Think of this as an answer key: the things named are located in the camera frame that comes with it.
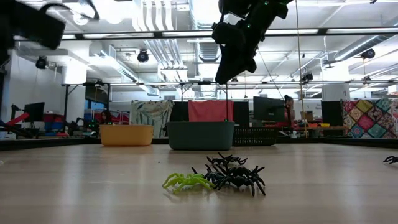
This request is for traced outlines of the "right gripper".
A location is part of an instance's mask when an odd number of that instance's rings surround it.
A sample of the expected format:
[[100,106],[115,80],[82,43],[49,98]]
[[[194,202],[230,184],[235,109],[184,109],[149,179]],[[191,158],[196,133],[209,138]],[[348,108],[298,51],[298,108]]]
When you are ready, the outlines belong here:
[[265,39],[265,19],[245,18],[235,24],[219,21],[211,28],[211,37],[221,50],[215,82],[224,85],[242,72],[254,73],[257,65],[253,58]]

